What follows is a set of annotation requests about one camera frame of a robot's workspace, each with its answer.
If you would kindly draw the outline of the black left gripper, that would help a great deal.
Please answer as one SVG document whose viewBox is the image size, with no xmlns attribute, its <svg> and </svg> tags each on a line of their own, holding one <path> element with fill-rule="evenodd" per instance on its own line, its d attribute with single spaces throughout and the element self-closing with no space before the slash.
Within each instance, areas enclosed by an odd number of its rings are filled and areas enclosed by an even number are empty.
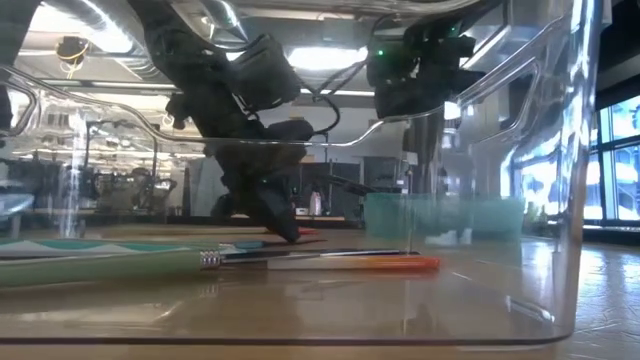
<svg viewBox="0 0 640 360">
<path fill-rule="evenodd" d="M 249 122 L 250 139 L 284 142 L 306 142 L 314 134 L 312 125 L 304 119 L 293 119 L 264 126 Z M 212 218 L 222 221 L 237 213 L 240 197 L 253 192 L 264 178 L 287 175 L 307 154 L 302 145 L 248 144 L 239 141 L 209 142 L 205 154 L 213 156 L 222 169 L 222 184 L 229 193 L 220 196 L 213 208 Z M 259 216 L 263 225 L 288 243 L 300 238 L 299 226 L 286 193 L 278 188 L 258 190 Z"/>
</svg>

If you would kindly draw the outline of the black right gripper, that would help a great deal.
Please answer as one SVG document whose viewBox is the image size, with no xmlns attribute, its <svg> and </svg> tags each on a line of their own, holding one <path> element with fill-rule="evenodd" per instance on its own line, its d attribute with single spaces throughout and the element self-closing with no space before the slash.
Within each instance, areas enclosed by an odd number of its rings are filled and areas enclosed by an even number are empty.
<svg viewBox="0 0 640 360">
<path fill-rule="evenodd" d="M 374 89 L 377 116 L 430 111 L 479 81 L 482 71 L 460 67 L 476 45 L 475 38 L 464 34 L 468 27 L 464 20 L 420 21 L 399 40 L 372 41 L 366 77 Z"/>
</svg>

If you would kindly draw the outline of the orange handled knife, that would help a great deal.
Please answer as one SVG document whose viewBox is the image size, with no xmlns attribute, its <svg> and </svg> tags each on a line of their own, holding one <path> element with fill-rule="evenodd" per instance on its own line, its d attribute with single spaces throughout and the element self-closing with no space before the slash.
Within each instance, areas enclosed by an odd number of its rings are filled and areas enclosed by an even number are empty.
<svg viewBox="0 0 640 360">
<path fill-rule="evenodd" d="M 327 256 L 269 260 L 269 270 L 438 270 L 440 259 L 418 255 Z"/>
</svg>

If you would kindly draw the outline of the clear plastic container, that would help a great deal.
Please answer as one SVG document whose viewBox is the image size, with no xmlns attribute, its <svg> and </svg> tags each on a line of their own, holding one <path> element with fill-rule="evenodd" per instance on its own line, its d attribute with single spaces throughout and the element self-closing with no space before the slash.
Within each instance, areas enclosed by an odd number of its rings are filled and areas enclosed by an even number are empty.
<svg viewBox="0 0 640 360">
<path fill-rule="evenodd" d="M 465 34 L 476 39 L 465 70 L 485 76 L 433 110 L 378 118 L 366 77 L 374 38 L 399 38 L 416 20 L 475 0 L 170 0 L 229 59 L 261 34 L 273 37 L 301 84 L 299 96 L 258 116 L 265 125 L 305 119 L 314 136 L 290 174 L 299 228 L 323 242 L 252 251 L 400 250 L 437 257 L 438 270 L 269 270 L 267 261 L 187 276 L 0 288 L 0 344 L 162 346 L 541 347 L 575 328 L 588 146 L 600 28 L 610 0 L 502 0 Z M 71 79 L 55 46 L 91 47 Z M 205 154 L 194 122 L 167 112 L 177 88 L 154 66 L 126 0 L 0 0 L 0 159 L 84 167 L 87 125 L 124 119 L 159 142 L 158 177 L 177 187 L 158 215 L 88 217 L 28 225 L 33 197 L 0 194 L 0 241 L 232 245 L 287 242 L 236 213 L 191 215 L 190 163 Z M 418 117 L 442 112 L 436 194 L 524 202 L 517 236 L 467 229 L 385 239 L 367 234 L 365 197 L 354 220 L 296 206 L 303 163 L 360 165 L 394 157 L 411 192 L 416 155 L 403 150 Z M 526 212 L 514 164 L 556 138 L 558 213 Z"/>
</svg>

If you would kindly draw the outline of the green handled knife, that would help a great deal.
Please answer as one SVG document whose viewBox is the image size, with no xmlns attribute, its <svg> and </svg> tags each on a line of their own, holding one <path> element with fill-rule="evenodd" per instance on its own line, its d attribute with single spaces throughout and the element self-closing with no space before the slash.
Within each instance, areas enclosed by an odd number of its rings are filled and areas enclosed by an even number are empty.
<svg viewBox="0 0 640 360">
<path fill-rule="evenodd" d="M 403 256 L 400 250 L 252 251 L 223 254 L 214 250 L 176 250 L 127 255 L 39 258 L 0 261 L 0 288 L 187 276 L 222 265 L 271 259 L 331 256 Z"/>
</svg>

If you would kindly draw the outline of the teal patterned handle knife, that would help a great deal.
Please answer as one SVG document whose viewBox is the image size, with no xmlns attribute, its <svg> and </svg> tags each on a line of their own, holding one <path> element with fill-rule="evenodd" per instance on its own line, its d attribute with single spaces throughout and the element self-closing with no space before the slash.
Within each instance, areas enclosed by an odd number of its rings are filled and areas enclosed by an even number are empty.
<svg viewBox="0 0 640 360">
<path fill-rule="evenodd" d="M 232 245 L 174 245 L 81 240 L 2 240 L 0 258 L 73 257 L 143 254 L 183 250 L 216 250 L 222 255 L 242 254 Z"/>
</svg>

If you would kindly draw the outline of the grey fabric partition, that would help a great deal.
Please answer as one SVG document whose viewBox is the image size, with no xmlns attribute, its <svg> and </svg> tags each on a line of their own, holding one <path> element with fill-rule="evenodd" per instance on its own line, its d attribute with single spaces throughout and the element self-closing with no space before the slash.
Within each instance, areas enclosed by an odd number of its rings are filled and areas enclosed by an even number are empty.
<svg viewBox="0 0 640 360">
<path fill-rule="evenodd" d="M 191 215 L 209 216 L 219 197 L 227 193 L 222 184 L 223 171 L 214 158 L 190 163 Z"/>
</svg>

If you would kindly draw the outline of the black partition panel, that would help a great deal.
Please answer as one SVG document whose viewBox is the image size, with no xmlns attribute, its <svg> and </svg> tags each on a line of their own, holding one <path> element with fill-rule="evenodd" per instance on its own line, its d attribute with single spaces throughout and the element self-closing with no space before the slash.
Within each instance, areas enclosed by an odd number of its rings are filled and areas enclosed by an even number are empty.
<svg viewBox="0 0 640 360">
<path fill-rule="evenodd" d="M 360 181 L 360 165 L 353 163 L 303 163 L 293 176 L 293 189 L 297 191 L 296 206 L 311 210 L 313 192 L 320 195 L 323 216 L 354 220 L 360 208 L 357 195 L 347 191 L 349 183 Z"/>
<path fill-rule="evenodd" d="M 365 157 L 363 159 L 366 186 L 386 193 L 401 193 L 406 185 L 406 166 L 394 157 Z"/>
</svg>

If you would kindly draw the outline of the background robot workstation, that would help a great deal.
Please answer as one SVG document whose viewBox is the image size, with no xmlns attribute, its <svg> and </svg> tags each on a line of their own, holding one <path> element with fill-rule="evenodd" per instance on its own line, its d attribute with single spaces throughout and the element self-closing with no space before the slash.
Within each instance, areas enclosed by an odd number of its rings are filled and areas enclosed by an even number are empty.
<svg viewBox="0 0 640 360">
<path fill-rule="evenodd" d="M 30 195 L 18 213 L 28 225 L 79 224 L 88 217 L 158 215 L 177 182 L 154 177 L 144 167 L 129 172 L 74 168 L 59 162 L 0 159 L 0 194 Z"/>
</svg>

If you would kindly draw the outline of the teal plastic container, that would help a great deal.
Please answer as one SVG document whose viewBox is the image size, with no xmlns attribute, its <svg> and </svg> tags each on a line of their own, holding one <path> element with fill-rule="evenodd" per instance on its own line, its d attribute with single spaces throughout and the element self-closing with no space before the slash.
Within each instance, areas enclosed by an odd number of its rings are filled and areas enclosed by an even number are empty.
<svg viewBox="0 0 640 360">
<path fill-rule="evenodd" d="M 517 236 L 524 221 L 524 202 L 431 194 L 371 193 L 364 199 L 368 235 L 385 239 L 439 236 L 467 229 L 478 236 Z"/>
</svg>

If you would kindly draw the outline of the bright window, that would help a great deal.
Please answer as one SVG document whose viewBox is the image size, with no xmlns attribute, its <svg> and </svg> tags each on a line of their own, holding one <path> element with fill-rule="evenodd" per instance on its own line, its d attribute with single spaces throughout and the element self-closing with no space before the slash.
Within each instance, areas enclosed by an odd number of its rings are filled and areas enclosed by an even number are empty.
<svg viewBox="0 0 640 360">
<path fill-rule="evenodd" d="M 559 211 L 560 181 L 552 138 L 514 164 L 526 212 L 551 218 Z M 584 218 L 640 221 L 640 95 L 601 109 L 590 135 Z"/>
</svg>

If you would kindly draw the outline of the black gantry frame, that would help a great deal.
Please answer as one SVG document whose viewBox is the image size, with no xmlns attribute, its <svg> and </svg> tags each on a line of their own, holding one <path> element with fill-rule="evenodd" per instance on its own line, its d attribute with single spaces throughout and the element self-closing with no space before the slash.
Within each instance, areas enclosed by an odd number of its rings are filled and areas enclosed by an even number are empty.
<svg viewBox="0 0 640 360">
<path fill-rule="evenodd" d="M 158 140 L 124 119 L 92 121 L 86 130 L 84 167 L 99 211 L 153 213 Z"/>
</svg>

